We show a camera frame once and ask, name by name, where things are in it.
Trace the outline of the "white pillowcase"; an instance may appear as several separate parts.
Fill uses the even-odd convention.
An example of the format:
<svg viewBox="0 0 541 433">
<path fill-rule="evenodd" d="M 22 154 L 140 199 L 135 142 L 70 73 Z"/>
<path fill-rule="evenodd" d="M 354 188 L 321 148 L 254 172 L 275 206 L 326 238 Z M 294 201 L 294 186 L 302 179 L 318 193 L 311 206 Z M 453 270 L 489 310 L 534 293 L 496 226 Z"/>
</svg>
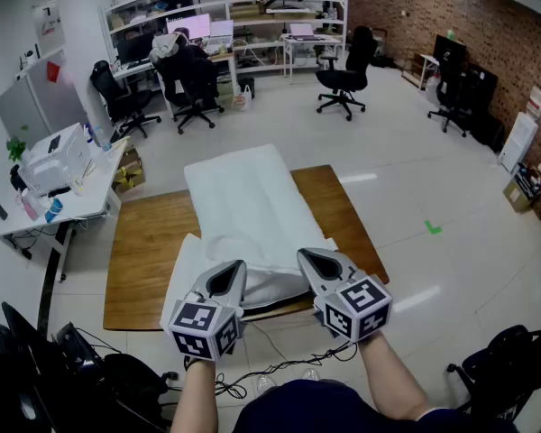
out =
<svg viewBox="0 0 541 433">
<path fill-rule="evenodd" d="M 184 175 L 206 263 L 290 272 L 299 249 L 332 246 L 271 144 L 190 164 Z"/>
</svg>

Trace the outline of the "black office chair by monitor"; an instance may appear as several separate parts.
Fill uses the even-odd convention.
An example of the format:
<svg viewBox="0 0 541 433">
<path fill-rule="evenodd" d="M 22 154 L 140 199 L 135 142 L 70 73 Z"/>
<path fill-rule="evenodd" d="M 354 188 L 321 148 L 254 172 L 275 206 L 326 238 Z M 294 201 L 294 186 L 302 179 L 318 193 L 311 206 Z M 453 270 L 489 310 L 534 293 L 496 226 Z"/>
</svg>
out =
<svg viewBox="0 0 541 433">
<path fill-rule="evenodd" d="M 462 65 L 447 60 L 439 61 L 440 80 L 436 87 L 436 96 L 440 108 L 436 111 L 429 111 L 427 117 L 433 115 L 444 118 L 442 128 L 447 132 L 449 125 L 455 125 L 461 130 L 462 137 L 469 131 L 469 121 L 472 116 L 471 107 L 463 94 L 464 75 Z"/>
</svg>

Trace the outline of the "wooden table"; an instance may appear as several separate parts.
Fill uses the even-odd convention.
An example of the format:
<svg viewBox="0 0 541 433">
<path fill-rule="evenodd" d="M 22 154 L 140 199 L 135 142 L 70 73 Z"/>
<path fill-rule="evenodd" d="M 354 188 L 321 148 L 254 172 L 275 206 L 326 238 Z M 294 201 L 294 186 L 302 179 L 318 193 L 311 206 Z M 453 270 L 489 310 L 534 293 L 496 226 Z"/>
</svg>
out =
<svg viewBox="0 0 541 433">
<path fill-rule="evenodd" d="M 381 259 L 333 168 L 299 169 L 291 176 L 323 233 L 357 266 L 388 283 Z M 160 330 L 179 249 L 186 235 L 199 232 L 186 190 L 122 204 L 108 267 L 104 329 Z"/>
</svg>

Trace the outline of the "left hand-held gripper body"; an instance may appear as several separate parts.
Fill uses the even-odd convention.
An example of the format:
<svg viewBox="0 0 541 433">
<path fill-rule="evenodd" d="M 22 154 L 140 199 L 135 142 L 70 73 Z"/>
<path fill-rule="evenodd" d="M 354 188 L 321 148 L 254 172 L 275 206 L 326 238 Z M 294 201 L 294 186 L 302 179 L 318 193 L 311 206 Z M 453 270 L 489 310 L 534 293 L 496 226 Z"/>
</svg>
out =
<svg viewBox="0 0 541 433">
<path fill-rule="evenodd" d="M 243 260 L 220 263 L 201 273 L 184 299 L 175 302 L 168 324 L 181 354 L 211 362 L 234 351 L 242 337 Z"/>
</svg>

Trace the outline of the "white office desk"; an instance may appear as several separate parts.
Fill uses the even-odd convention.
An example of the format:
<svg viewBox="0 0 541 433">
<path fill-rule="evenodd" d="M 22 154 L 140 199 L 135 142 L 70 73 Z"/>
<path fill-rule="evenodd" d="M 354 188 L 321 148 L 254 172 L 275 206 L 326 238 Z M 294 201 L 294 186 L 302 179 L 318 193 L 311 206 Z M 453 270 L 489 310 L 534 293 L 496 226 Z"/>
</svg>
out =
<svg viewBox="0 0 541 433">
<path fill-rule="evenodd" d="M 239 86 L 239 83 L 238 83 L 238 80 L 237 80 L 237 69 L 235 67 L 234 53 L 232 51 L 224 52 L 224 53 L 216 54 L 214 56 L 209 56 L 208 58 L 214 63 L 220 63 L 220 62 L 226 62 L 227 63 L 228 69 L 229 69 L 229 74 L 230 74 L 230 79 L 231 79 L 231 83 L 232 83 L 232 88 L 233 88 L 232 96 L 234 96 L 235 94 L 238 94 L 240 92 L 240 86 Z M 153 71 L 157 75 L 159 85 L 160 85 L 160 91 L 162 93 L 162 97 L 163 97 L 165 105 L 167 107 L 167 111 L 169 113 L 170 118 L 173 119 L 174 118 L 174 113 L 172 111 L 171 102 L 165 96 L 165 87 L 164 87 L 163 79 L 162 79 L 161 75 L 156 71 L 156 69 L 153 67 L 153 65 L 148 60 L 146 60 L 144 63 L 142 63 L 142 64 L 140 64 L 138 66 L 135 66 L 135 67 L 133 67 L 131 69 L 127 68 L 127 67 L 118 68 L 115 71 L 115 73 L 113 74 L 113 76 L 114 76 L 115 80 L 121 80 L 121 79 L 125 79 L 125 78 L 127 78 L 127 77 L 129 77 L 131 75 L 135 75 L 135 74 L 145 72 L 145 71 L 149 71 L 149 70 Z"/>
</svg>

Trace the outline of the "clear water bottle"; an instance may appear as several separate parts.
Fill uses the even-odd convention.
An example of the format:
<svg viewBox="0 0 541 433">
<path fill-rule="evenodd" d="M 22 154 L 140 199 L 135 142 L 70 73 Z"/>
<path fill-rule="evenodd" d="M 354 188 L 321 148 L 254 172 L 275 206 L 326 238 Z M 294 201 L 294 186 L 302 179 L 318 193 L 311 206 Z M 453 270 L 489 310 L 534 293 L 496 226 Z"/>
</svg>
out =
<svg viewBox="0 0 541 433">
<path fill-rule="evenodd" d="M 94 127 L 94 133 L 100 148 L 104 152 L 109 152 L 112 149 L 112 144 L 104 129 L 100 125 L 96 125 Z"/>
</svg>

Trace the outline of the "white water dispenser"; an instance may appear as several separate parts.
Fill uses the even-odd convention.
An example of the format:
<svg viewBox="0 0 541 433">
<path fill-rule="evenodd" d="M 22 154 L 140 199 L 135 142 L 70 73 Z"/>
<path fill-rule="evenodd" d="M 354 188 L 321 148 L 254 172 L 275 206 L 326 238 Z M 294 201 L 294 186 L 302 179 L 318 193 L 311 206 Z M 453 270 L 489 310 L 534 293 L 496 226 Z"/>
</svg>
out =
<svg viewBox="0 0 541 433">
<path fill-rule="evenodd" d="M 533 86 L 524 112 L 519 112 L 499 156 L 498 163 L 510 174 L 516 171 L 533 142 L 541 116 L 541 89 Z"/>
</svg>

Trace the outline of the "small white table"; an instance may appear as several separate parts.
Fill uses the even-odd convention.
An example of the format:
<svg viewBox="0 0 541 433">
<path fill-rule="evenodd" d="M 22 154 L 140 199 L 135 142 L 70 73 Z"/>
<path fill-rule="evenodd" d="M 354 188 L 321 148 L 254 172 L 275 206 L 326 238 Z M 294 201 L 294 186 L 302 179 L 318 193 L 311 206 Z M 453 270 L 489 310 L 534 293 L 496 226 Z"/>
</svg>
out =
<svg viewBox="0 0 541 433">
<path fill-rule="evenodd" d="M 320 46 L 325 51 L 331 51 L 334 55 L 338 55 L 344 47 L 343 41 L 340 38 L 329 34 L 294 37 L 292 34 L 285 33 L 280 36 L 280 42 L 283 50 L 282 74 L 289 82 L 293 80 L 295 68 L 299 66 L 308 68 L 310 66 L 308 61 L 303 62 L 301 65 L 297 63 L 297 50 L 313 51 L 316 46 Z"/>
</svg>

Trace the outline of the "green potted plant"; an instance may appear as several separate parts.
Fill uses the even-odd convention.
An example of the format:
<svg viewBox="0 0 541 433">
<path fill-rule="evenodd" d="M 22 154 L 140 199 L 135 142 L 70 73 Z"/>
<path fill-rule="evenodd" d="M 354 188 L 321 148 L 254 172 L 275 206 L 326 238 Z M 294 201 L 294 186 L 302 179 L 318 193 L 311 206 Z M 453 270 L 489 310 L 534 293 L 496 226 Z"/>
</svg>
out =
<svg viewBox="0 0 541 433">
<path fill-rule="evenodd" d="M 26 151 L 26 143 L 17 136 L 13 136 L 6 142 L 8 159 L 12 162 L 21 161 L 23 153 Z"/>
</svg>

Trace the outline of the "dark computer monitor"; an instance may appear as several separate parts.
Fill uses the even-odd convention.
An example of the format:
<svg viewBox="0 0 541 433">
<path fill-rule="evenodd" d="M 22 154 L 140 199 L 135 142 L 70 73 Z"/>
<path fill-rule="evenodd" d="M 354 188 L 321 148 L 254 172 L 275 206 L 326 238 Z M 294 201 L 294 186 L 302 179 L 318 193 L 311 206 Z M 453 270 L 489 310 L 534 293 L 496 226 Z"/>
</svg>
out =
<svg viewBox="0 0 541 433">
<path fill-rule="evenodd" d="M 142 60 L 146 60 L 152 49 L 154 35 L 145 33 L 133 37 L 132 39 L 122 40 L 117 44 L 118 59 L 122 65 L 129 65 Z"/>
</svg>

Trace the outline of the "pink lit monitor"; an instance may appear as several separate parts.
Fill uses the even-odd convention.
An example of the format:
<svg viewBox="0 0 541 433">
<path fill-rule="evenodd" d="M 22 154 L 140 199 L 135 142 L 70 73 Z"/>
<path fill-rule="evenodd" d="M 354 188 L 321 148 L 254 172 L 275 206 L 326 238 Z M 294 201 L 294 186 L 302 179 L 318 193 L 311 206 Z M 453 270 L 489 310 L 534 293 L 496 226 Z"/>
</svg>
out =
<svg viewBox="0 0 541 433">
<path fill-rule="evenodd" d="M 209 14 L 197 14 L 181 19 L 168 19 L 168 33 L 178 32 L 186 29 L 190 41 L 202 40 L 210 36 L 211 18 Z"/>
</svg>

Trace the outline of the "grey refrigerator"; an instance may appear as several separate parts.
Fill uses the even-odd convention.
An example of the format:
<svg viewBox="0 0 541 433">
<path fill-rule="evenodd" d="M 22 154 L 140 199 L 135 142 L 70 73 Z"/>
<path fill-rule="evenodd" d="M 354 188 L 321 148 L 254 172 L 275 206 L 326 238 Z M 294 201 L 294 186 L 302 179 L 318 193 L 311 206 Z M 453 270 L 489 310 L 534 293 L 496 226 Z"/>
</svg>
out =
<svg viewBox="0 0 541 433">
<path fill-rule="evenodd" d="M 57 83 L 46 78 L 48 61 L 62 65 Z M 0 118 L 8 136 L 17 136 L 29 149 L 72 124 L 88 121 L 64 50 L 49 53 L 17 75 L 0 96 Z"/>
</svg>

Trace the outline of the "person's dark navy shirt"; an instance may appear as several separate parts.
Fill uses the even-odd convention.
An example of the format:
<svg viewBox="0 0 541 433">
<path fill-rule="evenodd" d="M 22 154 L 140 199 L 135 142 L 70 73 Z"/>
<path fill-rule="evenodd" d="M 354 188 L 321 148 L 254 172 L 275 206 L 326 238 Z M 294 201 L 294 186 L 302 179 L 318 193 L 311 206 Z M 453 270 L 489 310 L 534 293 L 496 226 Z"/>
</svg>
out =
<svg viewBox="0 0 541 433">
<path fill-rule="evenodd" d="M 352 388 L 333 381 L 294 380 L 247 404 L 233 433 L 519 433 L 511 422 L 481 422 L 458 410 L 436 409 L 420 419 L 391 419 Z"/>
</svg>

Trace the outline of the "white wall poster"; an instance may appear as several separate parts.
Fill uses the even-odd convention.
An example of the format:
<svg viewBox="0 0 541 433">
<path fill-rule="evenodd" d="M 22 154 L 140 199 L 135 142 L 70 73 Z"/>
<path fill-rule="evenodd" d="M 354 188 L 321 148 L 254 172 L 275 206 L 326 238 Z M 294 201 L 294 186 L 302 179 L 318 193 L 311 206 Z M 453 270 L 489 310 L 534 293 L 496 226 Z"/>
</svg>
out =
<svg viewBox="0 0 541 433">
<path fill-rule="evenodd" d="M 64 46 L 66 38 L 57 1 L 35 5 L 32 8 L 32 20 L 40 54 L 49 53 Z"/>
</svg>

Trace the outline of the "white pillow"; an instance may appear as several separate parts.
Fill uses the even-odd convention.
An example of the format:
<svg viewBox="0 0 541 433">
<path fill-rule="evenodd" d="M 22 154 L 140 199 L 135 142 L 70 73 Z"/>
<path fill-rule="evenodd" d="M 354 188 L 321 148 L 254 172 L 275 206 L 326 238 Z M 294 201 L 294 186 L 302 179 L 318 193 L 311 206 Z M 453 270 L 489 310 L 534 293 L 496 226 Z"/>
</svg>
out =
<svg viewBox="0 0 541 433">
<path fill-rule="evenodd" d="M 266 263 L 271 252 L 248 235 L 232 233 L 201 240 L 188 234 L 179 249 L 160 317 L 160 327 L 168 329 L 176 301 L 190 292 L 198 276 L 225 261 L 218 256 L 219 247 L 237 248 L 232 260 L 245 260 L 245 249 L 254 252 L 254 261 L 247 264 L 247 280 L 241 302 L 242 309 L 258 310 L 301 296 L 309 290 L 308 281 L 302 278 L 297 267 L 281 269 Z"/>
</svg>

